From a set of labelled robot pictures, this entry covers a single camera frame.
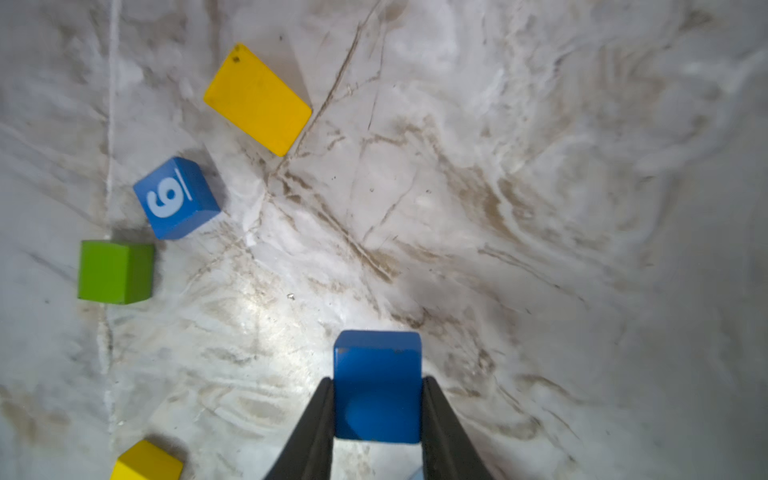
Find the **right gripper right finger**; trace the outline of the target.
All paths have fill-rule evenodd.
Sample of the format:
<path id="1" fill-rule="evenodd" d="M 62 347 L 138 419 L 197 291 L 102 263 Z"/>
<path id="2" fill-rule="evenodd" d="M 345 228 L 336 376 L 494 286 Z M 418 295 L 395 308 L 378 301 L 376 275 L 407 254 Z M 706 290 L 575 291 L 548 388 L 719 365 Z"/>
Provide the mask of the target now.
<path id="1" fill-rule="evenodd" d="M 423 379 L 421 410 L 426 480 L 493 478 L 434 377 Z"/>

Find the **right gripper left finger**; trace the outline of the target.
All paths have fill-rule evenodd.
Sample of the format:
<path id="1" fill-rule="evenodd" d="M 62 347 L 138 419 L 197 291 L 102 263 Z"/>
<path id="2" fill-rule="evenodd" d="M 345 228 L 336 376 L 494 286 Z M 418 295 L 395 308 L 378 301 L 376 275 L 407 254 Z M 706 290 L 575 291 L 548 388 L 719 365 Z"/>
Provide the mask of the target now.
<path id="1" fill-rule="evenodd" d="M 328 480 L 335 435 L 334 385 L 323 378 L 266 480 Z"/>

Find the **yellow cube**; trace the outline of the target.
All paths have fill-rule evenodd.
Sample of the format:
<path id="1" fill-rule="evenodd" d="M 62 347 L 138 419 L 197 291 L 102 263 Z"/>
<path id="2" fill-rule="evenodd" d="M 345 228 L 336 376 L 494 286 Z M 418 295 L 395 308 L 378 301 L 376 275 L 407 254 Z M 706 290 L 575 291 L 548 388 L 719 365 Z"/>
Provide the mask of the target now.
<path id="1" fill-rule="evenodd" d="M 111 480 L 178 480 L 183 462 L 147 440 L 141 440 L 120 455 Z"/>

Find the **green cube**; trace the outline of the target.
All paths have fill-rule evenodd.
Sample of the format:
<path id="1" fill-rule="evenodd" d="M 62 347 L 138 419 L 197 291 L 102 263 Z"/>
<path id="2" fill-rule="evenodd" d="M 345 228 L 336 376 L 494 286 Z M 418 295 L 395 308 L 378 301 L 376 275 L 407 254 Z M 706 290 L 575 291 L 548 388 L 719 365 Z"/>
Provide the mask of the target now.
<path id="1" fill-rule="evenodd" d="M 84 240 L 78 298 L 115 305 L 147 300 L 153 292 L 154 260 L 152 244 Z"/>

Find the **blue number nine cube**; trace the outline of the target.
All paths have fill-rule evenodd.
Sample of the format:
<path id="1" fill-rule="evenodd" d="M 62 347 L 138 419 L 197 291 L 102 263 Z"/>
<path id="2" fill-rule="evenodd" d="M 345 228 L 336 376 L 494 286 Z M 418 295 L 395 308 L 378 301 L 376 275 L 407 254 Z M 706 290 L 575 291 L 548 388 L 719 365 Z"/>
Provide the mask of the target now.
<path id="1" fill-rule="evenodd" d="M 133 186 L 159 240 L 178 240 L 221 212 L 200 166 L 173 157 Z"/>

